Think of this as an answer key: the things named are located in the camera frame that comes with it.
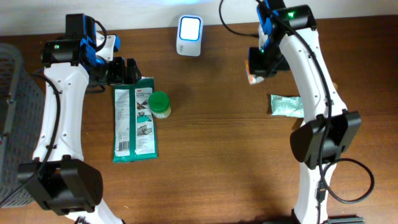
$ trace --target white arm segment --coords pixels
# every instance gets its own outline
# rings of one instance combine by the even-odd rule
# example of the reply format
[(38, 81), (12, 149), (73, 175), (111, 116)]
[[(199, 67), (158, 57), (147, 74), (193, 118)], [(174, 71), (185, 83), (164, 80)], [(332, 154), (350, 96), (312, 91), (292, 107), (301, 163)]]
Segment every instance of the white arm segment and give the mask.
[[(337, 94), (328, 69), (326, 68), (325, 61), (323, 60), (320, 50), (318, 31), (306, 28), (297, 30), (297, 32), (314, 51), (317, 56), (318, 63), (322, 68), (332, 100), (331, 115), (336, 116), (342, 114), (343, 110), (346, 110), (347, 107)], [(315, 63), (312, 58), (310, 58), (308, 50), (295, 35), (285, 35), (281, 40), (279, 47), (292, 69), (298, 92), (300, 92), (304, 108), (304, 122), (307, 123), (315, 120), (319, 114), (323, 114), (324, 117), (327, 118), (328, 110), (326, 107), (326, 91), (322, 85), (322, 80)], [(330, 183), (331, 175), (335, 168), (336, 165), (331, 166), (326, 173), (325, 178), (328, 184)], [(294, 213), (301, 224), (317, 223), (317, 190), (319, 181), (320, 174), (318, 167), (311, 170), (305, 163), (300, 163), (300, 192), (298, 193), (298, 201), (294, 208)], [(325, 200), (321, 203), (321, 223), (328, 218), (326, 212), (327, 195), (328, 192), (326, 192)]]
[[(54, 143), (57, 148), (52, 151), (49, 161), (61, 161), (63, 155), (71, 155), (72, 159), (83, 161), (80, 132), (83, 99), (88, 85), (87, 71), (81, 64), (71, 66), (70, 63), (54, 63), (44, 70), (44, 74), (62, 92), (60, 122)], [(33, 159), (38, 157), (43, 161), (47, 153), (46, 146), (50, 144), (56, 113), (55, 95), (47, 84), (42, 131)]]
[(88, 212), (71, 212), (66, 216), (71, 220), (77, 220), (79, 217), (90, 224), (123, 224), (122, 220), (113, 215), (104, 199), (95, 207), (93, 213)]
[[(332, 116), (342, 114), (343, 109), (347, 109), (341, 98), (336, 92), (333, 82), (330, 79), (325, 61), (323, 61), (321, 49), (318, 40), (318, 31), (311, 28), (296, 30), (308, 43), (317, 56), (317, 60), (322, 68), (323, 75), (328, 84), (332, 106)], [(280, 42), (280, 51), (289, 63), (290, 68), (296, 82), (298, 92), (303, 101), (304, 121), (307, 123), (317, 118), (318, 114), (328, 117), (326, 107), (325, 89), (318, 70), (309, 57), (310, 53), (295, 35), (285, 35)]]

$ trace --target white and green package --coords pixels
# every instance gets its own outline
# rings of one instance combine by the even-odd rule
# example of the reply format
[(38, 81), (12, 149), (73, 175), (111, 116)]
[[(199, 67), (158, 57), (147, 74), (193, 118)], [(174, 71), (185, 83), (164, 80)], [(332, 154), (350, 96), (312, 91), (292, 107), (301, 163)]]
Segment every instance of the white and green package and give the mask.
[(303, 101), (299, 96), (286, 97), (271, 95), (272, 116), (304, 117)]
[(157, 158), (155, 123), (148, 99), (154, 79), (114, 87), (115, 137), (113, 162)]

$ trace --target green package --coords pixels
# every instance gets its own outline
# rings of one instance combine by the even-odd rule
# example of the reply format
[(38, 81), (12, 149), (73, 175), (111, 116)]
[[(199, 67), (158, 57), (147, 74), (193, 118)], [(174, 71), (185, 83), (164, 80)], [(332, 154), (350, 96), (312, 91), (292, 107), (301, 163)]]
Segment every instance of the green package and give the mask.
[(157, 158), (155, 123), (148, 104), (153, 92), (153, 78), (143, 77), (135, 85), (114, 87), (113, 162)]

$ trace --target white wall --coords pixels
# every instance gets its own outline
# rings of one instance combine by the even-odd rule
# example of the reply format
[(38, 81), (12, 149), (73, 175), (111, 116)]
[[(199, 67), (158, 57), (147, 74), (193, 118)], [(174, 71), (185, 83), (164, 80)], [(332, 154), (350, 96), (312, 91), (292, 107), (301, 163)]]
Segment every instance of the white wall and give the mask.
[[(85, 13), (107, 30), (177, 26), (182, 14), (220, 24), (220, 0), (0, 0), (0, 35), (64, 32), (65, 15)], [(258, 22), (255, 0), (224, 0), (227, 23)], [(398, 14), (398, 0), (285, 0), (308, 4), (315, 18)]]

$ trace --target wood surface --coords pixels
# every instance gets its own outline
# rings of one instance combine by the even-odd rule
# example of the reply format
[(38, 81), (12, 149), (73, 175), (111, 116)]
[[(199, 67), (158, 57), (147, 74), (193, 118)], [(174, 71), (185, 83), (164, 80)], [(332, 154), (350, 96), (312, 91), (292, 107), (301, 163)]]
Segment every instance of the wood surface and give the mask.
[[(255, 32), (258, 24), (231, 26)], [(318, 20), (321, 50), (338, 93), (362, 126), (343, 157), (373, 171), (365, 201), (328, 201), (329, 216), (398, 223), (398, 16)], [(101, 171), (104, 199), (126, 223), (237, 223), (289, 216), (299, 192), (299, 164), (290, 150), (295, 118), (272, 117), (269, 95), (298, 95), (292, 74), (250, 86), (244, 67), (257, 40), (205, 26), (200, 57), (175, 51), (177, 28), (118, 30), (117, 53), (135, 58), (142, 74), (171, 99), (172, 114), (156, 120), (159, 158), (113, 164), (112, 89), (86, 95), (81, 144), (85, 162)], [(1, 37), (16, 45), (28, 72), (58, 35)], [(353, 199), (369, 187), (365, 171), (339, 164), (331, 187)], [(33, 203), (0, 209), (0, 223), (73, 223)]]

